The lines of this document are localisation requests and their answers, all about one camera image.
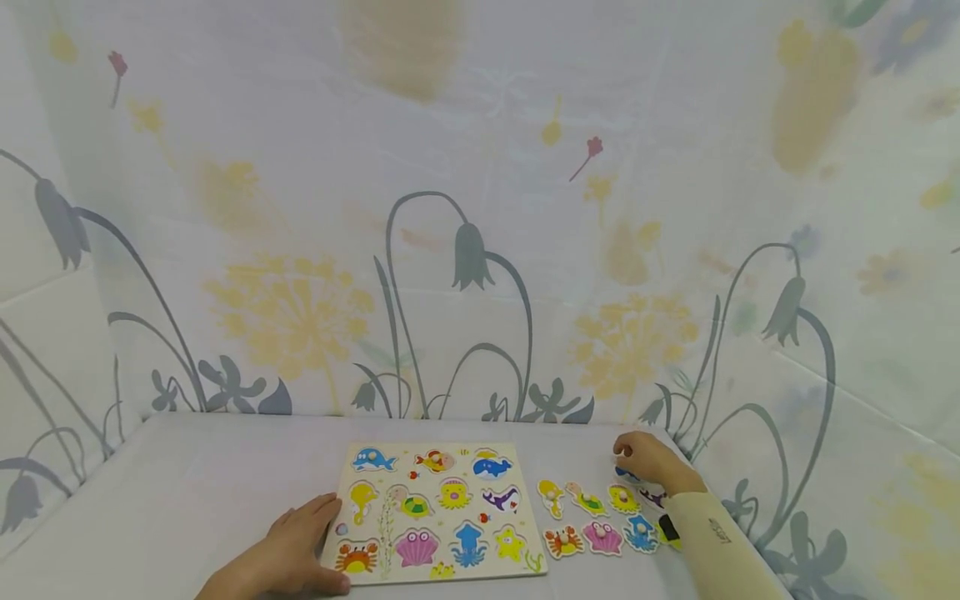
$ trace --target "pink seashell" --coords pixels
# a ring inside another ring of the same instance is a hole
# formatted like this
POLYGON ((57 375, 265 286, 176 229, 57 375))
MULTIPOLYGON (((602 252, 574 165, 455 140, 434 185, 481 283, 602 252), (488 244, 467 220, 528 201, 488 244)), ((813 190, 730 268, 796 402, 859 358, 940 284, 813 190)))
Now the pink seashell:
POLYGON ((590 542, 590 552, 607 556, 620 556, 623 536, 618 534, 609 523, 591 521, 584 525, 584 538, 590 542))
POLYGON ((429 529, 408 529, 394 542, 396 553, 403 562, 400 566, 433 564, 433 554, 440 547, 440 540, 429 529))

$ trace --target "human hand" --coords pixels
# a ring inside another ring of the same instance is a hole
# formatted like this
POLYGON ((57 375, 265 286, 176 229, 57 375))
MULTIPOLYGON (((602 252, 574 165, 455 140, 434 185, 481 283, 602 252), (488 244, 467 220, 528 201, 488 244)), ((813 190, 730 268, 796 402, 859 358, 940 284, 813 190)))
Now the human hand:
POLYGON ((663 486, 668 495, 681 492, 706 492, 704 480, 657 436, 631 431, 616 439, 613 454, 616 465, 638 479, 663 486))
POLYGON ((349 578, 321 567, 314 554, 342 505, 337 494, 327 493, 290 509, 274 521, 266 538, 217 571, 197 600, 235 600, 266 591, 297 593, 305 589, 346 595, 349 578))

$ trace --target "floral fabric backdrop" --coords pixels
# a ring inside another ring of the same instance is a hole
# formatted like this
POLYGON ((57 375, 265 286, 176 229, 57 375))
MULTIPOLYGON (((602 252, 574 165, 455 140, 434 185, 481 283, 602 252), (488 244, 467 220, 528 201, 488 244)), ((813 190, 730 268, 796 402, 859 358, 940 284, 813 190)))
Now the floral fabric backdrop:
POLYGON ((10 0, 0 550, 154 411, 648 422, 794 597, 960 586, 960 2, 562 4, 10 0))

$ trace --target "octopus puzzle piece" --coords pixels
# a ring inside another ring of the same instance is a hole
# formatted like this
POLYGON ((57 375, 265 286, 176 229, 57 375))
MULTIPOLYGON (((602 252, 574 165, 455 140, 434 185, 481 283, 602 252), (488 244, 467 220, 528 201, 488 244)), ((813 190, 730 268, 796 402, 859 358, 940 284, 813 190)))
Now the octopus puzzle piece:
POLYGON ((627 519, 630 527, 623 528, 623 535, 631 548, 643 554, 653 554, 660 547, 660 530, 656 529, 643 515, 634 515, 627 519))
POLYGON ((564 518, 564 505, 560 501, 564 490, 560 486, 549 479, 541 479, 537 484, 537 493, 543 500, 543 506, 550 511, 550 516, 557 520, 564 518))
POLYGON ((616 533, 609 523, 591 521, 581 530, 590 542, 590 552, 604 556, 620 556, 623 536, 616 533))
POLYGON ((410 492, 406 486, 395 485, 387 493, 396 502, 400 511, 414 520, 433 515, 433 509, 426 496, 410 492))
POLYGON ((456 572, 453 570, 452 564, 444 564, 443 561, 435 564, 432 569, 430 569, 430 579, 453 579, 453 576, 456 575, 456 572))
POLYGON ((386 470, 393 472, 396 470, 394 465, 397 460, 399 459, 396 456, 393 458, 385 458, 383 452, 380 450, 374 447, 367 447, 357 452, 357 457, 352 465, 353 470, 358 473, 365 470, 386 470))
POLYGON ((376 553, 380 549, 377 542, 377 539, 344 540, 333 568, 342 573, 373 573, 376 568, 376 553))
POLYGON ((348 495, 350 509, 353 511, 353 524, 363 525, 364 518, 370 514, 371 503, 380 496, 373 484, 363 479, 350 486, 348 495))
POLYGON ((556 531, 547 530, 543 532, 543 539, 546 540, 547 552, 556 560, 584 551, 584 541, 577 535, 573 525, 556 531))
POLYGON ((419 454, 414 457, 414 465, 423 465, 427 467, 430 472, 434 473, 443 473, 445 471, 451 470, 456 461, 453 460, 453 456, 448 452, 441 452, 440 450, 430 450, 426 453, 426 456, 420 456, 419 454))
POLYGON ((473 499, 473 494, 467 488, 467 482, 459 477, 450 477, 440 484, 440 495, 437 502, 442 508, 449 511, 462 509, 473 499))
POLYGON ((477 450, 476 460, 473 461, 473 474, 480 479, 495 481, 501 479, 508 470, 514 467, 510 459, 505 458, 488 448, 477 450))
POLYGON ((634 493, 627 486, 613 484, 607 488, 610 495, 610 505, 613 509, 622 515, 636 515, 640 512, 640 505, 634 497, 634 493))
POLYGON ((683 552, 684 547, 680 544, 680 534, 677 533, 669 516, 661 516, 656 527, 660 536, 660 543, 665 543, 677 552, 683 552))
POLYGON ((515 563, 523 560, 527 539, 519 535, 513 525, 504 525, 493 534, 493 539, 496 540, 496 554, 501 559, 510 559, 515 563))
POLYGON ((568 481, 566 482, 566 490, 573 498, 573 503, 587 511, 588 515, 610 516, 607 514, 607 508, 603 505, 603 502, 600 500, 600 498, 596 497, 595 495, 585 493, 580 484, 573 481, 568 481))
POLYGON ((489 546, 485 541, 480 541, 481 536, 483 530, 468 520, 453 530, 453 537, 459 542, 450 544, 450 553, 458 565, 468 568, 483 562, 489 546))
POLYGON ((396 553, 404 566, 433 564, 433 555, 440 547, 440 539, 429 529, 408 529, 394 541, 396 553))
POLYGON ((510 486, 503 492, 485 489, 480 495, 500 513, 516 514, 516 510, 520 507, 521 495, 520 488, 517 486, 510 486))

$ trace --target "wooden puzzle board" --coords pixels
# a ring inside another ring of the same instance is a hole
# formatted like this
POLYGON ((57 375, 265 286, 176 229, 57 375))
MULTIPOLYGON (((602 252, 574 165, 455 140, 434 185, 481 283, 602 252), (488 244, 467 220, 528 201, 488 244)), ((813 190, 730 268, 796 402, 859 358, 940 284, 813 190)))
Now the wooden puzzle board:
POLYGON ((547 572, 513 444, 351 444, 320 562, 355 586, 547 572))

